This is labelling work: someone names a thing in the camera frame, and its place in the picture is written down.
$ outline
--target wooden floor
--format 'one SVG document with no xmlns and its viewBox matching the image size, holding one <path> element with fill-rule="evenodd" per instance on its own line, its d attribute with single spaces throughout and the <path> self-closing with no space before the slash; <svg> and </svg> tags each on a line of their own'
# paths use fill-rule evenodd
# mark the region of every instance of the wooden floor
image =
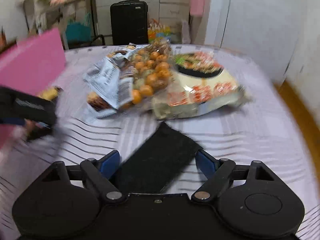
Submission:
<svg viewBox="0 0 320 240">
<path fill-rule="evenodd" d="M 279 95 L 289 107 L 310 150 L 320 182 L 320 131 L 313 117 L 302 103 L 299 96 L 287 81 L 276 87 Z"/>
</svg>

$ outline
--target pink board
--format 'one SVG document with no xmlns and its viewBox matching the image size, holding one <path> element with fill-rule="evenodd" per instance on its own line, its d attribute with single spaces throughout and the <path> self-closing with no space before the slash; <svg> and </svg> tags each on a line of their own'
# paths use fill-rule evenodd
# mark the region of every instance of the pink board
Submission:
<svg viewBox="0 0 320 240">
<path fill-rule="evenodd" d="M 52 29 L 0 55 L 0 85 L 36 95 L 65 69 L 60 33 Z M 0 125 L 0 148 L 14 126 Z"/>
</svg>

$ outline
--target barcode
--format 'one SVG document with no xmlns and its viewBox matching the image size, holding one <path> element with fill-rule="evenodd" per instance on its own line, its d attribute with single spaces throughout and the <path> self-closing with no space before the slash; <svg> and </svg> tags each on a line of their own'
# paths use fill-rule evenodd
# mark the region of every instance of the barcode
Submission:
<svg viewBox="0 0 320 240">
<path fill-rule="evenodd" d="M 123 78 L 119 81 L 119 106 L 132 101 L 133 78 Z"/>
</svg>

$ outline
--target cream-colored food package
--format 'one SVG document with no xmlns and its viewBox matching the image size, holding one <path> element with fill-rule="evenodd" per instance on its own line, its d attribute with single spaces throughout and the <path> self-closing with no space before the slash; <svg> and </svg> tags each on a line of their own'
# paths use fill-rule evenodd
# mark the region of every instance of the cream-colored food package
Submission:
<svg viewBox="0 0 320 240">
<path fill-rule="evenodd" d="M 194 117 L 224 105 L 239 106 L 250 101 L 245 89 L 225 69 L 212 78 L 172 73 L 173 82 L 152 99 L 158 119 Z"/>
</svg>

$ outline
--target tablecloth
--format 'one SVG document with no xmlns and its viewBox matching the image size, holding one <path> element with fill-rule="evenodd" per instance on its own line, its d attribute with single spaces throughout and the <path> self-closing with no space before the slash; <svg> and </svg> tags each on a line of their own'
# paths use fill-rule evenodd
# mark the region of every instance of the tablecloth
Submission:
<svg viewBox="0 0 320 240">
<path fill-rule="evenodd" d="M 75 49 L 66 52 L 67 68 L 52 84 L 63 88 L 53 136 L 25 144 L 17 132 L 0 152 L 0 230 L 4 239 L 19 236 L 12 220 L 14 200 L 50 163 L 62 160 L 79 164 L 99 159 L 113 149 L 126 160 L 156 129 L 158 121 L 149 113 L 131 111 L 107 119 L 92 119 L 86 112 L 89 92 L 82 75 L 118 46 Z M 212 51 L 196 45 L 173 45 L 174 53 Z M 294 119 L 259 66 L 246 56 L 215 50 L 215 57 L 253 97 L 236 109 L 221 108 L 209 114 L 170 120 L 174 129 L 197 141 L 215 158 L 230 158 L 249 165 L 261 160 L 300 197 L 305 218 L 297 232 L 302 240 L 320 236 L 320 200 L 310 153 Z M 195 161 L 171 184 L 168 193 L 191 195 L 205 181 Z"/>
</svg>

